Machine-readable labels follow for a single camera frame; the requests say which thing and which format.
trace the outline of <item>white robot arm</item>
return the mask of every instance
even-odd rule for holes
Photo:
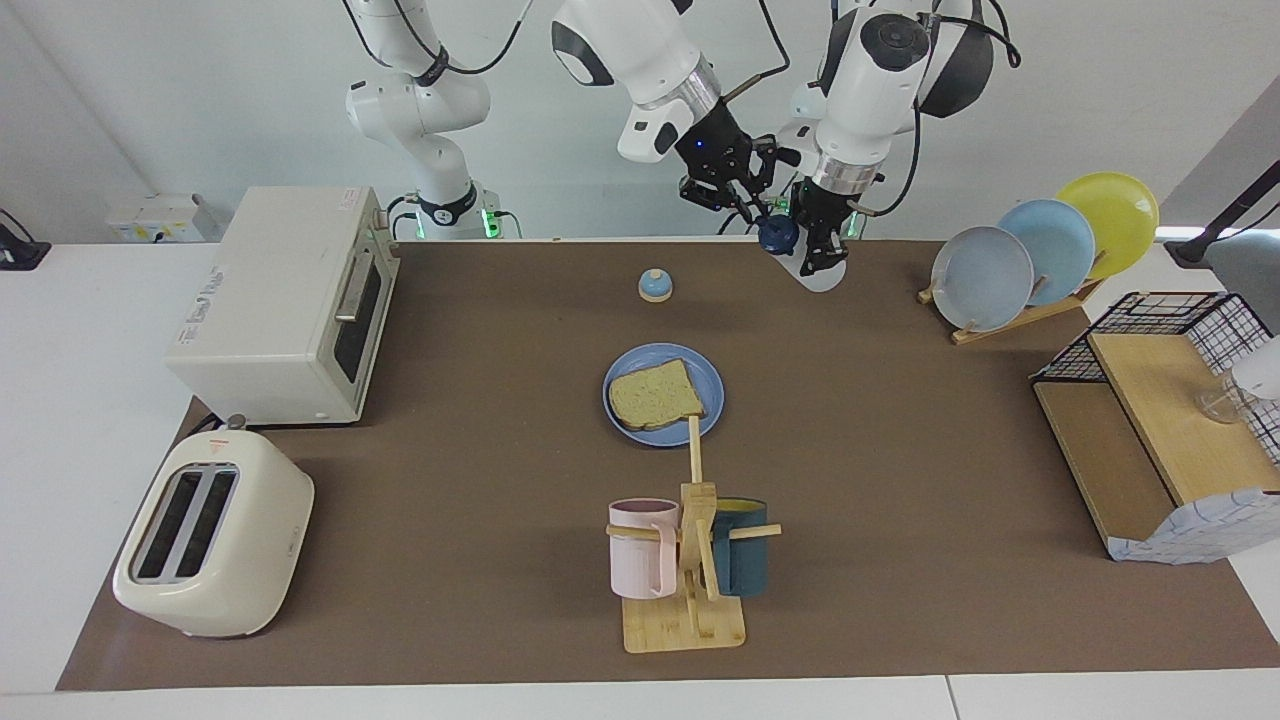
[[[396,70],[351,86],[351,123],[365,137],[410,156],[413,202],[426,237],[492,237],[499,231],[486,210],[497,210],[498,196],[471,178],[462,150],[439,135],[484,122],[489,87],[476,74],[453,70],[424,0],[344,3],[370,56]]]
[[[886,210],[858,205],[881,179],[893,137],[916,127],[920,113],[945,118],[970,105],[991,76],[991,37],[1009,45],[982,24],[980,0],[844,5],[850,10],[832,26],[818,81],[796,94],[797,119],[778,133],[780,145],[799,151],[804,176],[792,188],[791,218],[771,218],[760,231],[765,250],[810,290],[833,287],[844,274],[840,231],[855,209],[879,215],[901,201]],[[1016,49],[1009,50],[1016,67]],[[828,279],[808,281],[815,274]]]
[[[712,210],[733,208],[750,222],[768,213],[777,146],[753,138],[721,97],[719,81],[685,36],[680,15],[692,0],[567,0],[552,22],[552,49],[586,86],[614,82],[631,96],[618,152],[657,163],[672,149],[689,174],[681,197]],[[753,172],[753,158],[760,160]]]

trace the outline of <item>bread slice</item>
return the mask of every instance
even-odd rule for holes
[[[614,378],[609,407],[631,430],[657,430],[690,415],[704,415],[689,368],[681,359]]]

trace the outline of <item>wooden base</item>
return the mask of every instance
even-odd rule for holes
[[[712,601],[696,571],[680,574],[676,594],[622,601],[622,646],[631,653],[737,647],[746,642],[742,601]]]
[[[1064,297],[1062,300],[1059,300],[1057,302],[1053,302],[1051,305],[1039,305],[1037,307],[1027,307],[1025,310],[1021,311],[1021,314],[1018,315],[1018,318],[1014,319],[1014,322],[1009,323],[1002,328],[997,328],[988,332],[974,332],[973,329],[970,329],[970,327],[965,327],[963,329],[951,333],[951,342],[955,345],[965,345],[975,340],[995,337],[1000,333],[1005,333],[1020,328],[1023,325],[1029,325],[1032,323],[1043,320],[1046,318],[1052,318],[1053,315],[1061,315],[1062,313],[1069,313],[1071,310],[1075,310],[1076,307],[1083,306],[1084,301],[1088,300],[1089,296],[1093,295],[1093,292],[1097,291],[1098,286],[1101,284],[1102,281],[1089,281],[1088,283],[1082,286],[1080,290],[1075,291],[1073,295]],[[922,290],[920,292],[915,293],[915,300],[922,305],[928,305],[933,302],[933,290],[934,290],[933,286]]]

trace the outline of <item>black cable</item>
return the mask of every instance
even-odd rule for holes
[[[730,213],[730,215],[727,218],[724,218],[724,224],[721,225],[721,229],[716,231],[716,234],[724,234],[724,231],[728,229],[728,224],[732,223],[733,220],[736,220],[740,217],[741,217],[741,214],[737,210]]]
[[[416,217],[417,215],[415,215],[413,213],[401,213],[399,215],[396,215],[396,219],[392,220],[392,240],[397,242],[399,241],[399,236],[396,234],[396,228],[399,227],[401,220],[403,220],[404,218],[416,218]]]
[[[422,41],[422,37],[417,33],[417,28],[413,27],[413,22],[408,19],[408,13],[404,12],[404,5],[401,4],[401,0],[394,0],[394,3],[396,3],[396,10],[399,12],[401,19],[404,20],[404,27],[408,28],[410,35],[413,36],[415,41],[417,41],[417,46],[421,47],[422,51],[431,58],[431,60],[439,61],[440,56],[433,53],[431,49],[426,46],[426,42]],[[534,4],[532,0],[529,0],[529,3],[525,5],[524,12],[521,12],[520,17],[516,19],[516,24],[512,26],[511,35],[507,36],[507,42],[502,46],[502,50],[498,51],[498,55],[494,56],[493,60],[489,60],[488,64],[476,68],[474,70],[468,70],[466,68],[460,68],[457,65],[444,63],[444,69],[453,70],[460,76],[477,76],[492,70],[494,67],[497,67],[498,63],[502,61],[503,58],[507,56],[507,51],[511,50],[512,42],[516,41],[516,33],[520,32],[520,26],[525,23],[525,14],[529,13],[529,8],[532,4]]]
[[[919,101],[911,104],[911,110],[913,110],[913,114],[915,115],[915,138],[911,142],[911,168],[909,170],[906,170],[906,182],[902,183],[902,191],[897,193],[897,199],[893,200],[893,202],[890,204],[890,206],[884,208],[883,210],[870,210],[868,208],[863,208],[861,205],[850,204],[850,205],[854,206],[855,210],[858,210],[859,213],[867,215],[868,218],[878,218],[881,215],[887,215],[887,214],[892,213],[893,210],[897,210],[897,206],[901,205],[902,200],[906,199],[906,193],[911,191],[911,183],[915,182],[915,169],[920,164],[920,104],[919,104]]]
[[[221,423],[221,420],[218,418],[218,415],[210,413],[209,415],[205,415],[204,420],[196,423],[195,428],[187,430],[187,434],[184,437],[191,437],[198,432],[204,432],[204,429],[207,428],[209,425],[214,425],[216,428],[219,423]]]
[[[392,213],[396,211],[396,208],[398,208],[399,204],[404,202],[406,200],[408,200],[408,195],[401,195],[396,200],[392,200],[392,204],[387,206],[387,217],[390,218]]]
[[[760,82],[762,79],[776,76],[778,73],[785,73],[787,72],[787,69],[791,68],[791,55],[787,54],[786,46],[782,45],[782,38],[778,37],[778,28],[773,26],[773,15],[769,14],[769,6],[764,3],[764,0],[759,0],[759,3],[760,3],[760,13],[764,15],[764,24],[769,26],[769,35],[773,37],[773,45],[777,46],[778,54],[782,55],[782,64],[776,68],[764,70],[762,73],[755,73],[754,76],[742,81],[742,83],[735,87],[733,90],[726,92],[721,97],[721,100],[723,100],[726,104],[732,102],[739,95],[742,95],[748,90],[755,87],[755,83]]]
[[[972,20],[969,18],[956,18],[952,15],[937,15],[937,18],[938,20],[945,23],[956,23],[956,24],[963,24],[965,27],[972,27],[984,35],[988,35],[998,40],[1001,44],[1005,45],[1005,53],[1009,55],[1009,67],[1018,68],[1019,65],[1023,64],[1023,54],[1018,50],[1018,46],[1014,45],[1014,41],[1009,38],[1009,20],[1005,18],[1005,10],[1000,6],[1000,3],[997,3],[996,0],[989,0],[989,1],[992,8],[996,9],[996,15],[1000,17],[1000,29],[995,29],[989,26],[986,26],[977,20]]]
[[[760,73],[760,79],[776,76],[778,73],[787,72],[791,68],[791,55],[787,55],[787,49],[782,45],[782,38],[778,37],[778,28],[773,27],[773,15],[769,14],[769,6],[764,0],[760,0],[760,14],[764,15],[764,24],[769,26],[769,35],[773,37],[773,45],[778,49],[778,55],[782,55],[782,64]]]
[[[356,13],[351,10],[351,3],[348,3],[347,0],[342,0],[342,5],[347,8],[347,17],[351,18],[351,27],[356,28],[356,37],[358,37],[360,44],[365,46],[365,53],[367,53],[369,56],[372,58],[374,61],[378,63],[379,65],[387,69],[392,69],[392,67],[381,61],[381,59],[379,59],[378,55],[374,55],[372,49],[369,47],[369,41],[365,40],[365,33],[361,32],[360,23],[356,22]]]
[[[3,213],[5,218],[9,218],[9,222],[18,225],[18,229],[22,231],[22,234],[27,236],[27,242],[36,242],[36,236],[31,234],[31,231],[27,229],[27,225],[22,224],[22,220],[19,220],[18,218],[14,218],[13,213],[5,210],[4,208],[0,208],[0,213]]]
[[[498,210],[493,214],[493,217],[511,218],[512,220],[516,220],[516,233],[520,236],[521,240],[525,238],[525,228],[520,227],[520,218],[515,213],[512,213],[511,210]]]
[[[1267,220],[1267,218],[1270,218],[1276,210],[1280,210],[1280,202],[1276,202],[1275,205],[1272,205],[1271,209],[1267,210],[1266,213],[1263,213],[1262,217],[1258,218],[1257,220],[1253,220],[1252,223],[1244,225],[1243,228],[1233,232],[1231,234],[1229,234],[1226,237],[1220,237],[1219,240],[1231,240],[1233,237],[1240,234],[1242,232],[1252,231],[1253,228],[1256,228],[1256,227],[1261,225],[1262,223],[1265,223]]]

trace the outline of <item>black wire rack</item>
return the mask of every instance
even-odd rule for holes
[[[1089,347],[1089,336],[1098,333],[1185,334],[1215,375],[1271,340],[1271,332],[1239,295],[1133,292],[1059,352],[1032,382],[1107,382]],[[1280,466],[1280,402],[1253,406],[1247,421],[1271,461]]]

